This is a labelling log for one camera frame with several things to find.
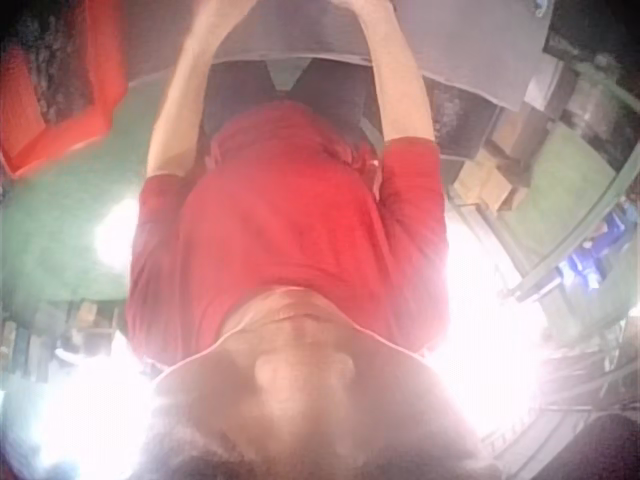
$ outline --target cardboard box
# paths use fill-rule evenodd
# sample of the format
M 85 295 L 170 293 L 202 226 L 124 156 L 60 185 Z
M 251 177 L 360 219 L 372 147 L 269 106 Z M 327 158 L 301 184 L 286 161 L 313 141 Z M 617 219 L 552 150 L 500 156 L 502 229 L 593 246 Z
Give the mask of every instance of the cardboard box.
M 465 162 L 453 184 L 456 193 L 464 204 L 480 203 L 482 189 L 498 165 L 504 163 L 496 152 L 489 148 L 482 148 L 474 161 Z
M 577 72 L 562 60 L 543 53 L 524 100 L 553 120 L 558 120 L 577 83 Z
M 514 185 L 500 169 L 495 168 L 480 194 L 484 203 L 493 213 L 516 208 L 526 197 L 529 189 Z
M 503 110 L 491 135 L 491 141 L 509 158 L 530 164 L 549 131 L 551 119 L 528 103 L 518 112 Z

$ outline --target dark hair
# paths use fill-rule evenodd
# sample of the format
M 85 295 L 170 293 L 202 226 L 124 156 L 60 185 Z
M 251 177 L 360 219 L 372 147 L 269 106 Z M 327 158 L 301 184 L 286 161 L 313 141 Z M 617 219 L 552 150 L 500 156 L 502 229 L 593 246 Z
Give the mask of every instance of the dark hair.
M 307 478 L 291 466 L 290 478 Z M 475 458 L 429 452 L 390 452 L 354 469 L 354 480 L 498 480 L 499 469 Z M 223 437 L 204 438 L 195 429 L 166 425 L 148 437 L 142 460 L 129 480 L 263 480 L 275 478 L 247 461 Z M 318 473 L 318 478 L 330 478 Z
M 354 469 L 354 480 L 498 480 L 500 470 L 482 457 L 475 441 L 453 425 L 429 432 L 424 448 L 389 450 L 365 460 Z M 301 464 L 291 465 L 290 478 Z M 320 466 L 317 478 L 331 478 Z M 141 460 L 129 480 L 263 480 L 277 478 L 263 465 L 246 459 L 223 434 L 204 436 L 186 417 L 185 410 L 165 410 L 155 417 L 147 433 Z

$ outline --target red box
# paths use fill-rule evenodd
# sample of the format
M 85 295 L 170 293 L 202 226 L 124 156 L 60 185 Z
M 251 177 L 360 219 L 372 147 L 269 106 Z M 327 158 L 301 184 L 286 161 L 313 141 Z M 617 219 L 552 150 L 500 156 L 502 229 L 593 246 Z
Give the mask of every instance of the red box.
M 13 178 L 33 173 L 68 151 L 104 137 L 127 92 L 120 0 L 84 0 L 76 21 L 86 22 L 86 57 L 93 105 L 57 125 L 46 125 L 31 84 L 27 56 L 18 47 L 0 62 L 0 148 Z

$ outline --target red t-shirt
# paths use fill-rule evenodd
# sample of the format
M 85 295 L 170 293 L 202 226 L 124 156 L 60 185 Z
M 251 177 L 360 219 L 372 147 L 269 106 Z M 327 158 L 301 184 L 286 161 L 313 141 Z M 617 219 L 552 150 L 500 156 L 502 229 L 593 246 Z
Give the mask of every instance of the red t-shirt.
M 149 178 L 140 194 L 127 306 L 134 350 L 166 365 L 209 348 L 225 316 L 267 287 L 300 286 L 411 351 L 447 325 L 439 151 L 402 138 L 383 155 L 380 199 L 323 119 L 276 102 L 214 139 L 195 185 Z

